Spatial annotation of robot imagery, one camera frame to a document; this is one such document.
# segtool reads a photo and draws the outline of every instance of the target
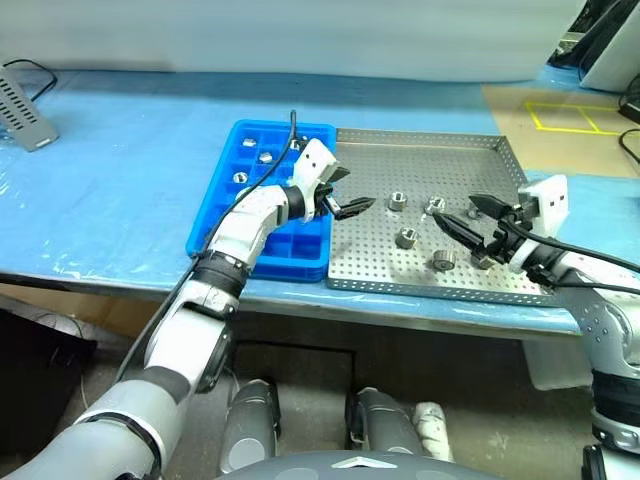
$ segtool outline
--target metal nut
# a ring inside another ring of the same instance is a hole
[[[237,172],[233,174],[233,183],[247,183],[249,175],[244,172]]]
[[[418,232],[415,228],[402,227],[398,233],[396,233],[396,245],[405,250],[410,250],[418,241]]]
[[[480,210],[478,210],[478,207],[476,207],[473,202],[469,204],[469,209],[467,210],[467,216],[469,218],[473,218],[475,220],[482,217],[483,215],[484,214]]]
[[[393,192],[387,200],[387,207],[394,212],[401,212],[407,206],[407,196],[402,192]]]
[[[431,259],[433,268],[440,272],[447,272],[456,266],[456,256],[448,250],[436,250]]]
[[[433,215],[434,213],[444,212],[445,201],[442,197],[431,197],[429,202],[424,206],[424,213]]]
[[[273,157],[269,152],[262,152],[260,154],[259,159],[262,163],[271,163],[271,161],[273,160]]]
[[[495,264],[491,258],[487,255],[483,255],[482,257],[476,257],[475,255],[471,255],[471,265],[476,267],[479,270],[489,270]]]

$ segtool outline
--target gray device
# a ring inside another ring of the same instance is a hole
[[[28,151],[37,150],[58,138],[53,126],[42,116],[33,102],[0,66],[0,125]]]

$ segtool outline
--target stainless steel tray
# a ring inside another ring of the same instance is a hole
[[[517,203],[517,187],[526,177],[505,137],[338,129],[337,157],[351,175],[336,185],[336,198],[347,202],[372,196],[378,201],[358,217],[334,222],[330,287],[517,305],[553,304],[552,296],[505,266],[490,270],[472,266],[468,250],[424,214],[429,197],[441,196],[446,212],[465,219],[490,240],[496,222],[469,218],[468,195],[491,193]],[[408,197],[407,207],[399,213],[386,205],[395,191]],[[395,234],[403,226],[418,231],[418,242],[411,250],[395,244]],[[455,253],[453,270],[437,272],[431,266],[433,252],[440,249]]]

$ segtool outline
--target floor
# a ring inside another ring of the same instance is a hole
[[[581,448],[592,442],[589,393],[533,389],[517,341],[258,315],[240,316],[234,329],[237,381],[264,375],[278,382],[281,453],[342,448],[345,393],[372,385],[407,409],[441,403],[460,464],[508,479],[580,478]],[[88,403],[109,387],[129,342],[109,340],[85,373]],[[235,388],[227,370],[212,393],[195,399],[163,478],[214,476]],[[60,429],[83,408],[79,389]]]

